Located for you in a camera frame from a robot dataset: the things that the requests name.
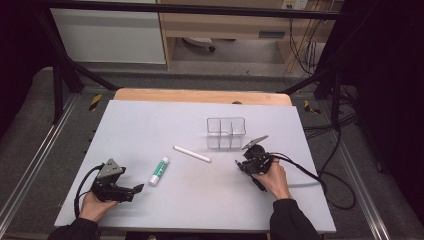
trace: wire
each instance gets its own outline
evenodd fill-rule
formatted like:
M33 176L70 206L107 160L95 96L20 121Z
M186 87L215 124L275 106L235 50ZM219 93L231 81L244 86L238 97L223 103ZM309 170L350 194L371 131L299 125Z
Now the wire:
M340 91L340 100L346 104L351 106L353 109L355 109L356 103L358 99L358 91L355 91L355 96L352 96L352 94L349 93L349 90L347 89L347 86L343 86L343 89Z
M353 201L347 207L344 207L344 206L340 206L340 205L335 204L333 201L331 201L330 199L328 199L328 197L326 196L327 202L330 203L330 205L332 205L335 208L341 209L341 210L351 210L351 209L353 209L356 206L357 198L356 198L355 191L353 190L353 188L346 181L344 181L343 179L341 179L337 175L335 175L333 173L330 173L330 172L327 172L327 171L319 171L319 173L321 175L324 174L324 175L328 175L328 176L331 176L331 177L337 179L338 181L340 181L341 183L343 183L343 185L345 185L349 189L350 193L352 194Z
M322 166L321 170L320 170L320 174L318 174L318 177L321 178L322 172L325 170L325 168L327 167L328 163L330 162L330 160L333 158L334 154L337 151L337 148L339 146L340 143L340 138L342 136L342 131L339 131L339 135L337 137L337 142L336 142L336 146L334 147L333 151L331 152L330 156L327 158L327 160L325 161L324 165Z
M302 49L302 50L298 49L296 42L294 41L294 38L293 38L293 18L289 18L289 37L290 37L290 39L289 39L290 49L292 50L294 58L299 63L300 67L302 68L302 70L304 72L306 72L308 74L312 74L308 70L306 70L305 66L303 66L302 60L300 59L299 54L301 54L304 51L304 49Z
M78 190L77 190L77 193L76 193L76 196L75 196L75 199L74 199L74 213L75 213L75 217L77 218L78 216L79 216L79 214L80 214L80 210L79 210L79 199L81 198L81 196L82 195L84 195L85 193L87 193L87 192L85 192L85 193L83 193L83 194L80 194L80 192L81 192L81 188L84 186L84 183L85 183L85 181L87 180L87 178L91 175L91 173L92 172L94 172L94 171L96 171L96 170L101 170L102 168L103 168L103 166L104 166L105 164L104 163L102 163L102 165L99 165L99 166L96 166L96 167L94 167L93 169L91 169L90 171L88 171L88 173L85 175L85 177L82 179L82 181L81 181L81 184L79 185L79 187L78 187Z
M319 28L319 26L321 25L322 22L323 22L322 20L318 21L318 23L314 27L314 30L312 31L311 36L309 37L309 39L307 41L308 45L306 47L306 52L305 52L305 61L307 63L309 72L315 72L315 67L318 65L318 64L315 64L315 55L316 55L317 44L312 43L312 38L315 36L315 33L316 33L317 29Z
M339 119L337 125L339 125L340 127L341 126L345 126L347 124L350 124L353 121L356 121L356 119L357 119L356 113L352 113L352 114L349 114L348 116L346 116L346 117L344 117L342 119ZM307 137L307 139L310 139L312 137L316 137L318 135L321 135L321 134L323 134L325 132L328 132L328 131L334 129L335 125L336 124L331 123L331 124L321 125L321 126L303 127L303 129L304 129L305 132L315 131L315 133L313 133L313 134L311 134L311 135L309 135ZM346 181L344 181L343 179L341 179L340 177L338 177L337 175L335 175L333 173L330 173L330 172L325 171L325 169L327 168L328 164L330 163L331 159L334 157L334 154L337 152L337 149L339 147L342 132L341 131L338 131L338 133L339 134L337 136L336 145L334 146L333 150L331 151L330 156L328 156L327 160L324 162L324 165L321 167L321 170L317 171L317 173L318 173L318 178L322 182L324 182L324 180L322 180L322 175L323 174L324 175L328 175L328 176L333 177L334 179L338 180L339 182L341 182L343 185L345 185L349 189L349 191L351 192L352 197L353 197L353 201L352 201L352 203L349 206L341 206L341 205L338 205L338 204L334 203L333 201L331 201L327 197L327 192L324 192L324 195L325 195L325 198L326 198L327 202L331 206L333 206L335 208L338 208L338 209L341 209L341 210L350 210L350 209L353 209L356 206L357 198L356 198L355 191L352 189L352 187Z
M341 118L337 125L340 127L344 127L349 125L352 122L356 122L358 120L358 116L356 113L349 114L343 118ZM305 132L312 132L310 135L306 136L306 139L309 140L313 137L317 137L321 134L331 131L334 128L334 124L320 125L320 126L304 126L303 130Z
M286 161L292 165L294 165L295 167L297 167L300 171L302 171L303 173L305 173L306 175L308 175L309 177L311 177L312 179L315 179L317 182L319 182L322 186L322 189L324 191L324 194L327 193L327 184L322 181L321 178L319 178L318 176L315 176L313 173L309 172L308 170L306 170L304 167L302 167L300 164L294 162L293 160L291 160L289 157L287 157L286 155L282 154L282 153L277 153L277 152L273 152L273 153L269 153L270 157L275 157L278 159L281 159L283 161Z
M335 0L333 0L333 1L332 1L331 5L330 5L330 8L327 10L327 12L330 12L330 11L331 11L331 9L332 9L332 8L333 8L333 6L334 6L334 2L335 2Z

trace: table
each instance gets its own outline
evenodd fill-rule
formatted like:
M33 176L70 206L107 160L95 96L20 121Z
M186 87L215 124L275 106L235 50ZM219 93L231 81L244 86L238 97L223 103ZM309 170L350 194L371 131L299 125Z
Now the table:
M265 105L265 99L274 105ZM245 104L224 103L234 101ZM160 159L168 156L171 161L158 186L146 185L133 202L112 209L99 222L100 227L126 231L268 232L273 196L259 191L234 163L234 159L243 160L244 151L207 148L206 119L209 115L244 117L246 143L268 134L261 144L265 149L283 152L316 173L296 108L288 105L288 96L278 94L119 90L115 100L109 102L55 226L74 219L76 189L92 167L113 157L121 167L127 167L117 184L132 188L147 183ZM212 163L176 152L174 144L208 156ZM283 165L292 195L317 231L334 232L321 187L295 167ZM87 180L86 189L93 179Z

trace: white tube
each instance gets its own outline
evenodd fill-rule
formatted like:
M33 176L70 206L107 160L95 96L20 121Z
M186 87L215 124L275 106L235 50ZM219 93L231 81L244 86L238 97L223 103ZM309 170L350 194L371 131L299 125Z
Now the white tube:
M158 184L160 178L162 177L163 172L166 169L166 166L168 166L169 158L163 157L162 160L159 162L159 165L156 167L155 172L153 173L153 176L150 178L150 185L155 186Z
M178 152L185 153L185 154L187 154L189 156L195 157L197 159L200 159L200 160L205 161L205 162L208 162L208 163L210 163L212 161L211 159L209 159L209 158L207 158L205 156L202 156L200 154L194 153L194 152L189 151L187 149L184 149L182 147L174 146L174 149L177 150Z

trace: white table surface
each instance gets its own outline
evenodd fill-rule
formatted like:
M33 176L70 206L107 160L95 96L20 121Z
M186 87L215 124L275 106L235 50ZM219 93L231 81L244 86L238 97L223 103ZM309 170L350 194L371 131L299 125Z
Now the white table surface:
M126 167L118 186L144 183L132 202L124 202L99 222L100 227L122 230L267 232L274 197L260 191L234 160L244 161L240 149L208 149L207 118L243 117L243 144L262 141L267 152L280 152L316 174L295 107L144 102L112 100L68 193L55 226L74 219L73 199L85 174L113 158ZM172 149L186 148L212 159L198 160ZM157 187L148 185L162 157L170 163ZM335 232L323 191L315 180L281 162L290 192L318 232ZM88 190L93 173L84 185Z

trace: metal rail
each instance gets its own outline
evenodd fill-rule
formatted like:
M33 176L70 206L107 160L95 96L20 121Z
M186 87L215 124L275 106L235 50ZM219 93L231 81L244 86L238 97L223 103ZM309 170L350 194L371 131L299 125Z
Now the metal rail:
M327 122L331 122L330 120L330 110L327 104L319 104L320 109ZM335 141L337 141L337 133L335 130L332 130L332 137ZM355 162L349 154L349 150L346 147L346 144L340 139L339 143L339 151L342 155L341 160L343 166L346 170L347 176L352 183L352 188L355 191L358 202L361 205L362 212L365 215L365 218L368 221L368 225L370 226L370 230L374 235L374 238L377 240L389 240L390 236L384 225L383 220L380 217L380 213L377 210L377 207L372 200L372 197L362 180L361 175L359 174L358 169L356 168Z
M27 192L29 191L32 183L34 182L38 172L40 171L47 155L53 147L57 137L62 131L71 111L78 99L78 94L72 94L65 104L64 114L59 119L56 125L50 128L49 133L39 147L37 153L33 157L31 163L28 165L25 173L22 175L19 183L16 185L6 204L0 212L0 239L3 238L7 228L12 222L13 217L18 211L19 206L23 202Z
M156 12L156 13L183 13L232 15L251 17L300 18L322 20L352 20L359 18L359 14L339 12L317 12L286 9L241 8L223 6L200 6L178 4L150 4L150 3L123 3L123 2L95 2L73 0L39 0L46 8L121 11L121 12Z

